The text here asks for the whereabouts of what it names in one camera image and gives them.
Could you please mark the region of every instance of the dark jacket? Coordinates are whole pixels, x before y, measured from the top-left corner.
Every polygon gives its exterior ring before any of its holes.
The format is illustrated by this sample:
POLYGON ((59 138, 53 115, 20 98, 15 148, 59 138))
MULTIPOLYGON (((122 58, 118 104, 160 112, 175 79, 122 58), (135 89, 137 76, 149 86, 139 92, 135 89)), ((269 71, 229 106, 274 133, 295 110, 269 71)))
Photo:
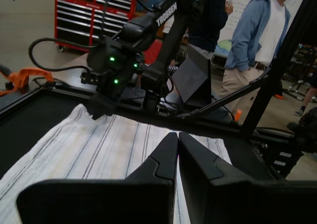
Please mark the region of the dark jacket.
POLYGON ((189 43, 208 52, 214 52, 228 20, 225 12, 226 0, 201 0, 204 12, 199 21, 189 29, 189 43))

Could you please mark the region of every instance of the whiteboard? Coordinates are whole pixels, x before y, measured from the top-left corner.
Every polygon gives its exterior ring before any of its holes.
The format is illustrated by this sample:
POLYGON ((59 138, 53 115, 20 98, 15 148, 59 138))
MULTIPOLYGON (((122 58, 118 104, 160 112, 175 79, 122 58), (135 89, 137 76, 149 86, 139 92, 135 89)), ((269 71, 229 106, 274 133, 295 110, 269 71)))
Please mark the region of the whiteboard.
MULTIPOLYGON (((240 17, 243 13, 243 10, 248 5, 251 0, 233 0, 233 8, 234 11, 228 17, 228 21, 225 27, 220 32, 219 42, 224 40, 231 40, 233 36, 233 32, 237 27, 237 24, 240 20, 240 17)), ((285 3, 287 9, 291 13, 291 20, 289 25, 291 25, 301 3, 303 0, 287 0, 285 3)))

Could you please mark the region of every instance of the person's hand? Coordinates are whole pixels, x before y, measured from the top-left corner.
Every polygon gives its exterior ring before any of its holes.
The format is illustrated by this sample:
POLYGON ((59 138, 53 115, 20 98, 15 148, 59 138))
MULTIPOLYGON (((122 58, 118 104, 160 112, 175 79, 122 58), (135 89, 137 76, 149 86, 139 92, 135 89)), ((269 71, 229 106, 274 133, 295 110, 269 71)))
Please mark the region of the person's hand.
POLYGON ((226 3, 225 11, 228 13, 228 15, 233 13, 233 4, 232 3, 226 3))

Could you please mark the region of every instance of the black table surface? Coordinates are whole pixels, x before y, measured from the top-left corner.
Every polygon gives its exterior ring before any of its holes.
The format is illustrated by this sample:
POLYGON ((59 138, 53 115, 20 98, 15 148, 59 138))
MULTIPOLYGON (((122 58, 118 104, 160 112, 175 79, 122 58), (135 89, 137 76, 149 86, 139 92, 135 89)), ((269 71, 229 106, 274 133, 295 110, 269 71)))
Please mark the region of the black table surface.
MULTIPOLYGON (((42 93, 28 99, 22 107, 0 119, 0 178, 51 128, 69 116, 79 103, 75 99, 42 93)), ((152 123, 146 117, 143 122, 152 123)), ((208 137, 224 140, 235 167, 256 179, 271 179, 248 141, 220 137, 212 131, 208 137)))

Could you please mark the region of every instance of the khaki pants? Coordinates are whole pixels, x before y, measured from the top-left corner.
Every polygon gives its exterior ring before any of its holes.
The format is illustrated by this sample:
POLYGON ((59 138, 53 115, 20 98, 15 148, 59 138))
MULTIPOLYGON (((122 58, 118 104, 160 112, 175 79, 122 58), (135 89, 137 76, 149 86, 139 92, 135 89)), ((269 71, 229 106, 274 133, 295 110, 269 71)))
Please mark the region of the khaki pants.
MULTIPOLYGON (((246 87, 251 81, 259 78, 263 72, 264 71, 255 68, 250 68, 250 70, 246 71, 239 71, 237 68, 226 69, 222 80, 220 98, 224 98, 229 94, 246 87)), ((242 110, 242 112, 245 112, 243 111, 245 110, 245 106, 251 103, 250 99, 252 97, 255 98, 259 90, 260 89, 252 91, 251 93, 227 104, 227 106, 232 110, 233 114, 236 114, 237 110, 242 110)))

